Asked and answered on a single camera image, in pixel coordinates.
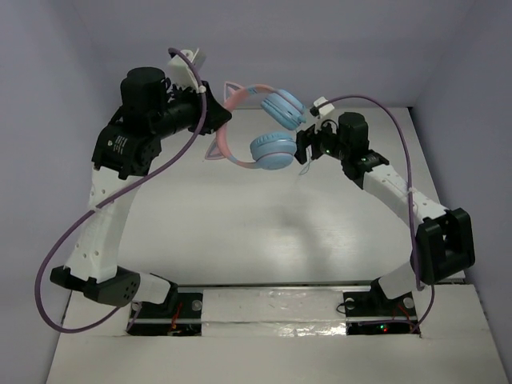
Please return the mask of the pink blue cat-ear headphones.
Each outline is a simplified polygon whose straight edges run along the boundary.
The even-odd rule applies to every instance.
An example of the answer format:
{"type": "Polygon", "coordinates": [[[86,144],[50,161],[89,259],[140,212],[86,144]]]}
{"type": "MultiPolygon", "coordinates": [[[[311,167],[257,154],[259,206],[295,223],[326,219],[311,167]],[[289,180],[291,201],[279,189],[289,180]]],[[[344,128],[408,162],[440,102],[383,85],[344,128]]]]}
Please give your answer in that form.
{"type": "Polygon", "coordinates": [[[252,160],[243,162],[230,151],[227,125],[223,125],[215,133],[215,138],[205,153],[206,160],[225,159],[248,170],[280,170],[293,162],[297,144],[291,133],[306,122],[306,108],[296,97],[283,89],[275,89],[264,84],[241,86],[233,82],[224,84],[223,107],[232,112],[249,97],[257,94],[265,95],[261,108],[285,131],[269,132],[256,137],[250,143],[252,160]]]}

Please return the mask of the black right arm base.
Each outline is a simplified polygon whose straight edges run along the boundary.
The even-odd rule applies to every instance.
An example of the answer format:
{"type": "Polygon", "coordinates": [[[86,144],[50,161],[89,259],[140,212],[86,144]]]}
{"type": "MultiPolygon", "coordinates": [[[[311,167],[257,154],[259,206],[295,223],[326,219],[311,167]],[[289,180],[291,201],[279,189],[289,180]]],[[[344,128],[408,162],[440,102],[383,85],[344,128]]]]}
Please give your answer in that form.
{"type": "Polygon", "coordinates": [[[345,316],[349,336],[418,334],[418,316],[412,293],[375,303],[369,291],[348,291],[336,311],[345,316]]]}

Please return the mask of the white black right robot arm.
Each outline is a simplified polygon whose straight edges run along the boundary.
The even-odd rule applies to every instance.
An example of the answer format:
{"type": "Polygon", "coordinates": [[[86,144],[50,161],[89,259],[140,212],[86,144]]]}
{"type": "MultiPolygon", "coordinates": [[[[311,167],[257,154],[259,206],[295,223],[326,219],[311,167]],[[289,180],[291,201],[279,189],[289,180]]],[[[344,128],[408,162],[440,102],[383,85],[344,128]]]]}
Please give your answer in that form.
{"type": "Polygon", "coordinates": [[[388,314],[398,298],[418,286],[431,286],[475,263],[469,214],[450,210],[409,186],[389,161],[370,148],[363,115],[346,112],[338,125],[312,125],[297,133],[296,159],[305,163],[323,155],[340,161],[342,171],[361,190],[373,195],[408,226],[414,248],[409,261],[372,281],[369,303],[388,314]]]}

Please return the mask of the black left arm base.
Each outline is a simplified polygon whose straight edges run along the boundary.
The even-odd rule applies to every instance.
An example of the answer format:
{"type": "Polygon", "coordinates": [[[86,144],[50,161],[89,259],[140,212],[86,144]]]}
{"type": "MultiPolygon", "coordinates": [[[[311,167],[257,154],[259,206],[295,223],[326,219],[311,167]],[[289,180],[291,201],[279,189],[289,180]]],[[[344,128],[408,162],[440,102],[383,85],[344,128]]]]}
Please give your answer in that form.
{"type": "Polygon", "coordinates": [[[133,304],[126,332],[131,336],[201,336],[202,300],[200,292],[178,292],[169,306],[133,304]]]}

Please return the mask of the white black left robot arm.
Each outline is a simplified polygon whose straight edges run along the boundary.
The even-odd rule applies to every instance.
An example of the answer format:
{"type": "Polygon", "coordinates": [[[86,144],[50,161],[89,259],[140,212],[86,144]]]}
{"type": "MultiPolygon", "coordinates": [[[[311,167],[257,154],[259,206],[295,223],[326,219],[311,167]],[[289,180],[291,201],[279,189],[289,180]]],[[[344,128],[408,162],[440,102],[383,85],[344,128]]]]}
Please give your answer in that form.
{"type": "Polygon", "coordinates": [[[247,167],[279,170],[294,159],[297,147],[291,134],[303,124],[305,108],[287,91],[263,84],[229,83],[224,101],[218,102],[207,83],[178,86],[154,67],[130,70],[120,91],[122,104],[94,148],[89,207],[78,223],[78,242],[67,262],[52,269],[50,280],[100,304],[123,307],[147,302],[158,314],[169,315],[178,305],[176,285],[118,264],[128,213],[139,187],[157,174],[151,165],[161,153],[162,141],[184,130],[193,136],[211,134],[214,140],[206,156],[231,159],[226,124],[240,103],[261,94],[262,108],[283,132],[253,140],[253,159],[247,167]]]}

